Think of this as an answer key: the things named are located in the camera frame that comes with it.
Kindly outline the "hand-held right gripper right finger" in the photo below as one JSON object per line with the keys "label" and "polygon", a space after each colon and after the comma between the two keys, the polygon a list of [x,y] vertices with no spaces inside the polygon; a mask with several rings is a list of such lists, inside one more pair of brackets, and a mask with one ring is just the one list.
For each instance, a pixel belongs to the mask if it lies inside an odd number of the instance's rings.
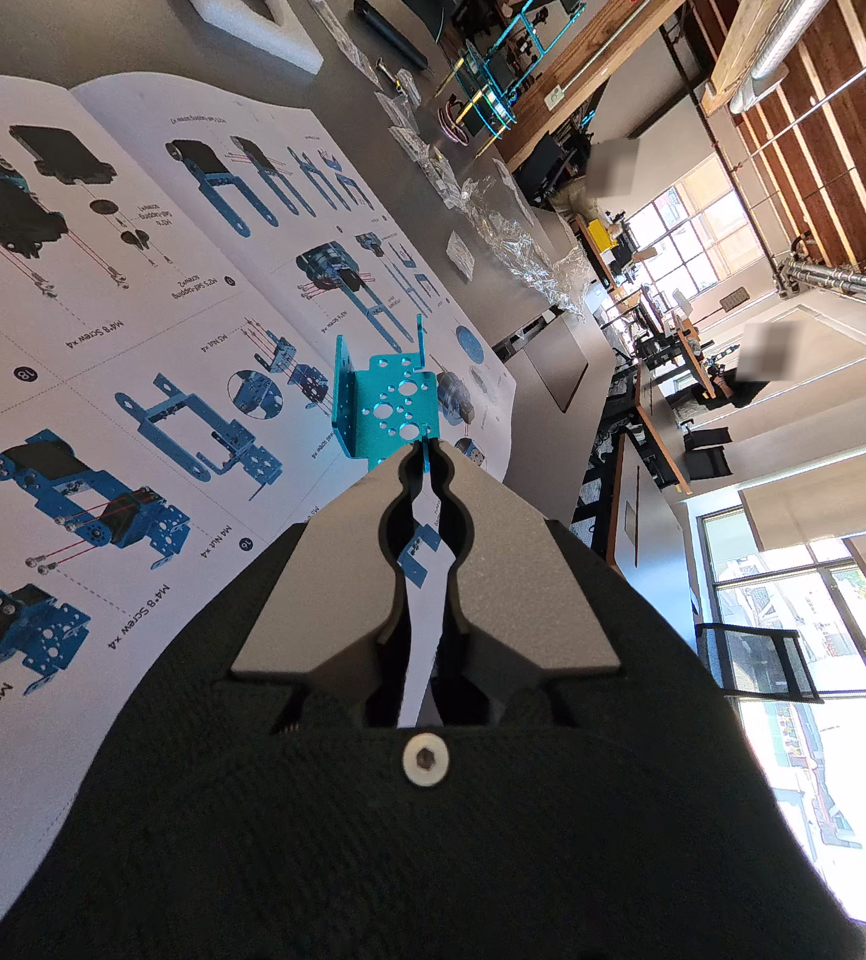
{"label": "hand-held right gripper right finger", "polygon": [[431,679],[441,721],[490,724],[522,691],[617,674],[619,656],[546,517],[439,440],[431,482],[454,555]]}

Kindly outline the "blue perforated U-shaped metal bracket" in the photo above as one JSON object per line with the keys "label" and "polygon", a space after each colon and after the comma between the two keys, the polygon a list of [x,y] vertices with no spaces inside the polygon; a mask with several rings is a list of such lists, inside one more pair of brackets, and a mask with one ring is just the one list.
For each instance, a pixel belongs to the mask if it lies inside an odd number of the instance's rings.
{"label": "blue perforated U-shaped metal bracket", "polygon": [[335,350],[331,423],[344,454],[372,470],[403,446],[439,438],[439,384],[426,366],[424,326],[417,351],[376,354],[355,369],[343,336]]}

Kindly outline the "grey desk with black hatch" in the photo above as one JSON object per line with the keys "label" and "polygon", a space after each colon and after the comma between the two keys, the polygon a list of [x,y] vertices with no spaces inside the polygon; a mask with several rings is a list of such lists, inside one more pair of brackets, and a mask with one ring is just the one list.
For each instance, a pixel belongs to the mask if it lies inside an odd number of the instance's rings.
{"label": "grey desk with black hatch", "polygon": [[536,317],[493,352],[515,381],[505,484],[568,526],[607,403],[616,357],[588,306]]}

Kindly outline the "grey desk with wooden edge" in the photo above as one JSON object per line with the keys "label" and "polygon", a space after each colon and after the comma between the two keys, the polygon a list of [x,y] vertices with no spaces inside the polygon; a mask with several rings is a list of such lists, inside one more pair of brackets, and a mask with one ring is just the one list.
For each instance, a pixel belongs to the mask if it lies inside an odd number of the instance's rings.
{"label": "grey desk with wooden edge", "polygon": [[684,535],[627,433],[617,436],[613,480],[606,561],[695,648]]}

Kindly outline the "open assembly instruction manual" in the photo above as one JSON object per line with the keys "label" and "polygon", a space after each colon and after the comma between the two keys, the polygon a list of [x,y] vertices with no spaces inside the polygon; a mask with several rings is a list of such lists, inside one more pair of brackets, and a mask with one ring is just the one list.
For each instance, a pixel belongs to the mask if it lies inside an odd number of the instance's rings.
{"label": "open assembly instruction manual", "polygon": [[0,76],[0,918],[183,626],[366,471],[338,336],[499,480],[514,381],[308,110]]}

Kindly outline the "beige roller blind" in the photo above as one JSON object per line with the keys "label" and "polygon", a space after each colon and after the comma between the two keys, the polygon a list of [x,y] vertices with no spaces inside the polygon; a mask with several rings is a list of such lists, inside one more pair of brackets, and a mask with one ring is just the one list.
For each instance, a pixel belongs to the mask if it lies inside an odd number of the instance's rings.
{"label": "beige roller blind", "polygon": [[746,487],[740,498],[761,550],[866,532],[866,453]]}

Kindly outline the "crumpled clear plastic wrap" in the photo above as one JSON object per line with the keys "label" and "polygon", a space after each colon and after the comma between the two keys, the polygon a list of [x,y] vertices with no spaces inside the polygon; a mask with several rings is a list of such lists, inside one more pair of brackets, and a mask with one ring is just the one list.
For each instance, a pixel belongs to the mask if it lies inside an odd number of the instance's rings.
{"label": "crumpled clear plastic wrap", "polygon": [[595,272],[581,246],[555,258],[532,232],[535,215],[526,215],[508,176],[485,174],[460,182],[447,157],[421,144],[417,164],[444,204],[462,213],[474,232],[520,282],[546,297],[552,306],[580,316]]}

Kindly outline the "side window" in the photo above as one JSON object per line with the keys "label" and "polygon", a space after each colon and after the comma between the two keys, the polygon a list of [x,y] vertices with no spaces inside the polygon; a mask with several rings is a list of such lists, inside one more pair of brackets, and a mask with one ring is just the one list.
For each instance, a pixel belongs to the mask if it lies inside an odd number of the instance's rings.
{"label": "side window", "polygon": [[698,527],[713,621],[800,634],[823,702],[734,704],[791,831],[866,930],[866,534],[760,551],[740,508]]}

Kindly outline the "silver metal poles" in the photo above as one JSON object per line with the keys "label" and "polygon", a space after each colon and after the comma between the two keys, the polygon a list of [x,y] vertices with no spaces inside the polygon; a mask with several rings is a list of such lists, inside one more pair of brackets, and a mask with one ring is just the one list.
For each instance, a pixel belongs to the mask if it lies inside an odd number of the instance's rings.
{"label": "silver metal poles", "polygon": [[866,298],[866,272],[858,268],[831,268],[795,258],[789,252],[772,257],[771,260],[789,285],[799,284],[846,296]]}

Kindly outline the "group of small parts bags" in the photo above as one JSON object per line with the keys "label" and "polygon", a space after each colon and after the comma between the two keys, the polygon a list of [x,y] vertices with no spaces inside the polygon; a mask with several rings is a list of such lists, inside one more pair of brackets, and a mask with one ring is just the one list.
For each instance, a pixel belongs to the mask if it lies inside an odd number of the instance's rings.
{"label": "group of small parts bags", "polygon": [[[316,12],[324,27],[330,32],[337,46],[352,65],[376,87],[380,88],[382,86],[380,78],[385,77],[375,68],[379,56],[375,61],[369,59],[349,35],[328,2],[310,1],[307,3]],[[400,68],[393,73],[400,78],[405,93],[398,94],[389,80],[385,78],[388,85],[391,86],[391,91],[375,94],[377,101],[390,119],[391,135],[411,161],[422,169],[447,209],[458,211],[463,215],[467,214],[469,211],[466,199],[464,199],[463,189],[449,159],[439,150],[439,147],[426,142],[421,134],[416,112],[422,106],[422,97],[414,73],[407,67]],[[455,230],[451,232],[447,241],[446,253],[463,280],[466,283],[472,282],[475,257],[463,238]]]}

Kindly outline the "black cylinder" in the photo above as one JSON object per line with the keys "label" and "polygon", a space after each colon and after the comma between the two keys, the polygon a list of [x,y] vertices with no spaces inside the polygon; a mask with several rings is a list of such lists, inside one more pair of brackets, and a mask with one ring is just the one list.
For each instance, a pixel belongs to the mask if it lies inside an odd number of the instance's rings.
{"label": "black cylinder", "polygon": [[397,30],[390,21],[384,18],[379,11],[367,1],[354,1],[353,11],[380,39],[387,42],[412,65],[420,71],[429,69],[427,56],[423,54],[405,35]]}

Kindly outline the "blue metal robot frame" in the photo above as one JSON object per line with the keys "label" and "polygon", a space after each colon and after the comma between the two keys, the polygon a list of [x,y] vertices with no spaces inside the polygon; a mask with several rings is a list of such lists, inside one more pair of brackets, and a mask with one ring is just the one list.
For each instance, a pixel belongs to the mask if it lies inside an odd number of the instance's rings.
{"label": "blue metal robot frame", "polygon": [[516,122],[514,105],[540,77],[586,2],[462,2],[452,17],[461,43],[436,94],[459,90],[439,108],[448,137],[466,146],[499,140]]}

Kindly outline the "wooden support post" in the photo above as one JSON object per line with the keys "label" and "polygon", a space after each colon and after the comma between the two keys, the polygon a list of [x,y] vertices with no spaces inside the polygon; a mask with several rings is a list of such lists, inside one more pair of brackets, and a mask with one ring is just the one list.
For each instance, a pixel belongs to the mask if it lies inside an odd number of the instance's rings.
{"label": "wooden support post", "polygon": [[507,167],[517,169],[538,142],[554,132],[598,90],[659,27],[681,1],[607,1],[562,54],[518,97],[514,126],[497,141]]}

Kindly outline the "white foam packing frame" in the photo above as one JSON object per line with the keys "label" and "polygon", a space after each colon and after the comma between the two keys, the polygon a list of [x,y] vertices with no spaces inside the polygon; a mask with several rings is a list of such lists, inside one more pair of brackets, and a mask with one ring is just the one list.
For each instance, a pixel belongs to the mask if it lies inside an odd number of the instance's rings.
{"label": "white foam packing frame", "polygon": [[205,23],[310,75],[319,74],[323,56],[289,2],[264,1],[267,14],[258,13],[245,1],[191,4]]}

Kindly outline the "silver ventilation duct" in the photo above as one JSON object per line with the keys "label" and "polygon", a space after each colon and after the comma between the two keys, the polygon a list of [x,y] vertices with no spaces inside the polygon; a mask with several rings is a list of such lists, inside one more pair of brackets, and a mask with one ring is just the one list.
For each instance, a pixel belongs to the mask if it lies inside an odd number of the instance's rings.
{"label": "silver ventilation duct", "polygon": [[729,102],[732,114],[745,114],[773,93],[788,76],[785,60],[815,21],[826,1],[792,1],[779,14],[746,78]]}

